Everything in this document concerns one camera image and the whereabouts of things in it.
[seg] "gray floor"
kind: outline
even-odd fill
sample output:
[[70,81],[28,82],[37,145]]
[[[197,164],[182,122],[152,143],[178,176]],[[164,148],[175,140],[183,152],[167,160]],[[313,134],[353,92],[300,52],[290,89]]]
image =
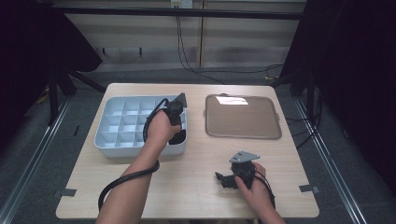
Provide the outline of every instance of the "gray floor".
[[[268,74],[265,72],[234,73],[234,71],[254,72],[263,68],[265,67],[210,68],[210,70],[232,72],[208,72],[202,75],[218,79],[225,84],[265,85],[268,81],[272,81],[268,77],[274,78],[280,71],[280,68],[277,68]],[[219,84],[216,80],[185,69],[95,72],[86,75],[104,86],[112,82]],[[47,153],[43,155],[43,161],[39,164],[21,204],[18,204],[18,209],[12,216],[12,223],[93,223],[93,220],[60,220],[55,216],[59,199],[52,197],[56,189],[65,187],[103,97],[101,92],[77,80],[74,82],[78,93],[71,100],[68,113],[64,116]],[[295,99],[290,96],[289,85],[276,88],[276,94],[285,116],[289,119],[300,119]],[[20,131],[9,144],[7,153],[1,156],[1,206],[7,202],[47,130],[49,112],[48,100],[42,104],[33,105],[26,114]],[[296,146],[300,145],[309,135],[305,131],[304,123],[290,120],[289,126],[291,133],[295,135],[293,138]],[[319,132],[352,195],[356,198],[367,223],[394,223],[396,221],[395,198],[390,195],[381,178],[361,156],[353,140],[344,137],[343,131],[342,124],[324,104]],[[288,223],[353,223],[315,144],[309,140],[298,149],[298,152],[310,184],[320,189],[320,193],[316,194],[320,214],[316,218],[309,219],[288,218]]]
[[96,72],[125,72],[183,68],[180,58],[183,62],[188,60],[184,66],[193,68],[268,66],[283,63],[289,48],[206,48],[206,55],[201,60],[196,48],[107,48],[96,51],[103,59]]

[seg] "hand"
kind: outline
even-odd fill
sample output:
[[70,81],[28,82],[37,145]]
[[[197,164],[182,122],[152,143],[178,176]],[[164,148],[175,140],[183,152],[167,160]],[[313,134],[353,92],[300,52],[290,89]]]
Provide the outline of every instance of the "hand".
[[[253,162],[256,171],[265,176],[265,169],[257,162]],[[251,188],[248,189],[244,181],[239,177],[235,177],[236,186],[241,190],[247,205],[264,223],[284,223],[282,217],[277,213],[271,204],[269,192],[260,180],[254,178]]]
[[180,132],[181,126],[172,126],[169,118],[163,111],[158,111],[148,126],[148,139],[146,143],[160,144],[166,146],[166,143],[172,139],[175,133]]

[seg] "small black object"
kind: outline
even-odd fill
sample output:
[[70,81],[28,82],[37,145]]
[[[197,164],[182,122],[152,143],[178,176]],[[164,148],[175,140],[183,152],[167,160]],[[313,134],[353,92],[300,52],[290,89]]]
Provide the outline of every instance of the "small black object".
[[76,136],[76,135],[77,135],[77,133],[78,133],[78,129],[79,129],[79,125],[77,126],[77,128],[76,128],[76,130],[75,130],[75,134],[74,134],[74,136]]
[[236,176],[239,176],[244,181],[248,189],[251,189],[251,185],[253,184],[253,181],[255,179],[262,182],[262,184],[264,184],[265,188],[268,191],[272,206],[276,208],[275,195],[271,190],[268,180],[265,178],[263,174],[256,171],[256,167],[252,162],[252,160],[256,160],[259,157],[260,156],[258,155],[254,155],[244,151],[239,151],[233,157],[230,158],[230,162],[232,163],[231,170],[233,171],[233,174],[224,176],[215,172],[215,175],[225,189],[238,189],[238,186],[236,185],[235,182]]
[[62,198],[62,196],[74,197],[76,194],[76,189],[58,189],[52,194],[53,198]]
[[317,194],[320,192],[320,189],[318,188],[318,186],[311,186],[311,185],[301,185],[299,186],[300,191],[301,192],[308,192],[308,191],[312,191],[312,193]]
[[[165,102],[165,107],[160,109],[160,106],[163,104],[163,102]],[[146,142],[148,138],[149,125],[159,109],[166,114],[166,116],[169,118],[171,125],[175,126],[181,125],[180,115],[181,113],[183,113],[183,107],[187,107],[186,94],[184,92],[182,92],[173,101],[169,101],[167,98],[163,98],[148,115],[145,126],[143,127],[143,140]],[[180,144],[186,139],[186,131],[181,131],[182,132],[180,133],[176,133],[175,136],[169,141],[170,145]]]
[[233,162],[231,170],[233,171],[233,175],[224,176],[216,173],[217,179],[224,188],[238,188],[234,179],[236,175],[241,177],[248,189],[251,188],[251,184],[253,183],[254,175],[256,173],[255,167],[251,161],[245,161],[242,163]]

